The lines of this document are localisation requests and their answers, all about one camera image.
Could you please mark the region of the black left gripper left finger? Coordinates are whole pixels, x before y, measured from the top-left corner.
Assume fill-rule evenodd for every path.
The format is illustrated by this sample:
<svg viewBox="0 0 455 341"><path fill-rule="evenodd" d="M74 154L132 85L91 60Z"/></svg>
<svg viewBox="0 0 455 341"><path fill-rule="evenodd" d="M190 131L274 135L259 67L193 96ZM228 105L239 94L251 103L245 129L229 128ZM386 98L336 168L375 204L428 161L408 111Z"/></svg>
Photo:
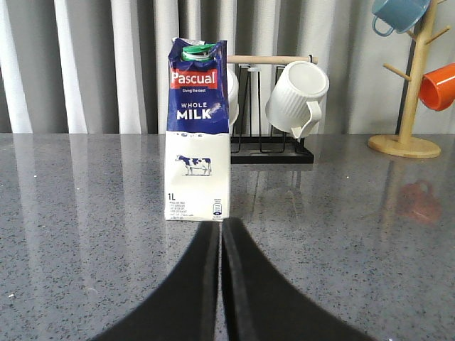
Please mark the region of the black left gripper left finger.
<svg viewBox="0 0 455 341"><path fill-rule="evenodd" d="M164 282L95 340L213 340L218 299L219 224L201 222Z"/></svg>

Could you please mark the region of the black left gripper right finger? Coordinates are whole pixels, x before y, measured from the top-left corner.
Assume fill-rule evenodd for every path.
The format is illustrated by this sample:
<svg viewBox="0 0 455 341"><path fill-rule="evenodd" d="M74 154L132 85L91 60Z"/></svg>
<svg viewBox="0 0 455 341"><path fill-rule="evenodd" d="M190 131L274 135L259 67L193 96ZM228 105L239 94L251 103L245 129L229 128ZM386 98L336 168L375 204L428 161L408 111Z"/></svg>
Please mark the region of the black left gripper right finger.
<svg viewBox="0 0 455 341"><path fill-rule="evenodd" d="M235 217L223 221L222 285L230 340L371 338L293 287Z"/></svg>

